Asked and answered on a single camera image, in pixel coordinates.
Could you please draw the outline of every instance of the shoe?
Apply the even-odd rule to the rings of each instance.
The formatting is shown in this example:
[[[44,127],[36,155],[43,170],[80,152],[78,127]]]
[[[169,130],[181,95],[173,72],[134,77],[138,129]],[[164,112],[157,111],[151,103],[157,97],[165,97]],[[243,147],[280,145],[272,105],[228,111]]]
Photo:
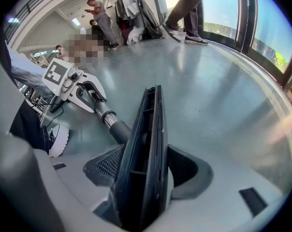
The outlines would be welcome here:
[[[159,28],[161,29],[162,34],[163,34],[162,36],[164,38],[171,38],[171,39],[177,41],[178,43],[181,42],[181,38],[180,38],[178,31],[171,29],[165,23],[163,25],[160,25]]]
[[[60,156],[69,139],[69,129],[64,125],[56,125],[49,134],[49,157]]]
[[[191,37],[191,36],[186,35],[185,43],[208,45],[208,42],[203,40],[200,36],[199,37]]]
[[[109,48],[110,51],[114,51],[119,47],[118,43],[112,44],[111,47]]]

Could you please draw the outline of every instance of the polished floor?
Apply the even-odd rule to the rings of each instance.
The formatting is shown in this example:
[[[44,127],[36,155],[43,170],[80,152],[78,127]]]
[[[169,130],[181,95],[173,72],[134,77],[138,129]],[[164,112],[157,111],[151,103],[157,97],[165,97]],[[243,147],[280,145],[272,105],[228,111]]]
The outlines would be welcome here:
[[[123,46],[91,61],[82,70],[97,76],[108,106],[129,127],[144,89],[161,85],[170,144],[195,155],[212,151],[230,156],[284,193],[290,190],[292,130],[287,121],[292,107],[272,78],[250,60],[216,43],[161,39]],[[71,133],[64,155],[116,144],[96,115],[72,103],[63,108],[60,123]]]

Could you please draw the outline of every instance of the skylight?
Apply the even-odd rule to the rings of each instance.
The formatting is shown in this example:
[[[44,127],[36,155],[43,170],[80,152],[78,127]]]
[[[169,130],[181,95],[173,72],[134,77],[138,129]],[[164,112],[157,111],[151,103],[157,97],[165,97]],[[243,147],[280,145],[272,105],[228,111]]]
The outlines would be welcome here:
[[[19,23],[19,20],[17,18],[10,18],[9,23]]]
[[[77,20],[76,17],[74,19],[72,19],[72,21],[75,25],[80,26],[80,22]]]

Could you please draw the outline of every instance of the blurred person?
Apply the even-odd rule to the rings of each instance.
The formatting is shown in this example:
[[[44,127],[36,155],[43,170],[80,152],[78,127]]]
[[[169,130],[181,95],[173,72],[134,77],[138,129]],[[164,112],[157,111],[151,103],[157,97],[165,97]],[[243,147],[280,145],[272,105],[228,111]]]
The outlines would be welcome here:
[[[86,12],[93,14],[94,21],[98,23],[103,34],[111,43],[110,49],[115,50],[118,47],[118,43],[111,29],[111,19],[106,14],[103,3],[101,1],[88,0],[87,4],[94,7],[94,10],[86,10]]]
[[[178,21],[184,18],[186,43],[208,45],[208,42],[203,40],[198,34],[198,15],[197,7],[202,0],[179,0],[167,21],[161,26],[169,37],[181,42],[181,37],[178,33]]]
[[[59,55],[57,56],[57,58],[69,62],[69,57],[67,56],[67,53],[65,53],[65,49],[61,45],[56,45],[55,49],[59,51]]]

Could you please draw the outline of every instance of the person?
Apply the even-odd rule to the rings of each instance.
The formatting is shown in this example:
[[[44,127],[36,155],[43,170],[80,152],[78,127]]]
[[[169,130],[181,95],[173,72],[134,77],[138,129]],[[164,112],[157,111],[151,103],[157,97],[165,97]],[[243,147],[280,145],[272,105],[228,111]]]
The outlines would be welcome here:
[[[184,18],[186,43],[208,45],[198,34],[198,15],[197,7],[202,0],[179,0],[172,10],[167,21],[161,26],[161,29],[167,32],[167,35],[177,42],[181,41],[178,33],[178,21]]]
[[[94,19],[89,21],[89,24],[91,25],[91,34],[94,35],[92,38],[93,40],[100,40],[101,43],[103,43],[104,49],[107,48],[112,48],[112,44],[106,39],[105,35],[103,34],[101,28],[99,25],[96,23]]]
[[[63,61],[67,61],[69,62],[69,57],[67,56],[67,54],[64,52],[64,48],[61,45],[56,45],[56,50],[59,51],[59,55],[57,56],[57,58],[63,60]]]
[[[93,19],[98,23],[103,34],[111,43],[110,49],[115,50],[118,47],[118,43],[111,29],[111,19],[106,14],[103,3],[101,1],[88,0],[87,4],[94,7],[94,10],[86,10],[86,12],[93,14]]]
[[[16,65],[15,60],[10,57],[10,49],[4,40],[3,27],[0,29],[0,63],[11,81],[16,85],[12,64]],[[69,130],[64,125],[55,126],[50,133],[46,126],[41,126],[40,120],[35,111],[23,101],[15,115],[10,128],[13,136],[26,140],[34,149],[44,150],[49,157],[60,156],[67,144]]]
[[[11,73],[15,80],[33,88],[40,96],[50,99],[54,96],[53,92],[42,81],[46,69],[41,68],[31,62],[26,56],[22,56],[18,52],[6,45],[11,59]]]

